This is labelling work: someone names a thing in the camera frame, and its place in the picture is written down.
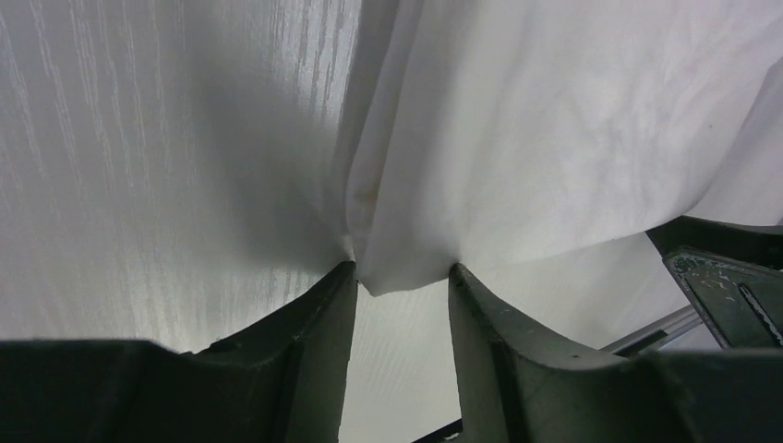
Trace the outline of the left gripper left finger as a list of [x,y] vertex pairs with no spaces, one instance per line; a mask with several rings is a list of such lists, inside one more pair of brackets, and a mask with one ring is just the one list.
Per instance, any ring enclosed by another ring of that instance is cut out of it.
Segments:
[[355,263],[199,353],[151,341],[5,341],[5,442],[335,442]]

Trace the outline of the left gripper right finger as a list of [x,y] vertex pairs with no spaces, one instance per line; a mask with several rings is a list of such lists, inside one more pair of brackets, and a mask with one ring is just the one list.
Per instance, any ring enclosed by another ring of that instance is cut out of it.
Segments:
[[572,341],[452,266],[463,442],[778,442],[782,354],[624,358]]

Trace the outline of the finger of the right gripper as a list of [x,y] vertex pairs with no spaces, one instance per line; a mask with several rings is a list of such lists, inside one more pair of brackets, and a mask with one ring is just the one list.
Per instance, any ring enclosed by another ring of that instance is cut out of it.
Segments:
[[726,348],[782,346],[782,228],[681,216],[646,232]]

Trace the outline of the white t shirt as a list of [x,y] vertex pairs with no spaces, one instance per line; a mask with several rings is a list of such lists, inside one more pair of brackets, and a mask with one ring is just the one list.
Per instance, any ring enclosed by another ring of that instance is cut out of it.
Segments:
[[723,179],[778,1],[366,1],[343,235],[374,296],[641,233]]

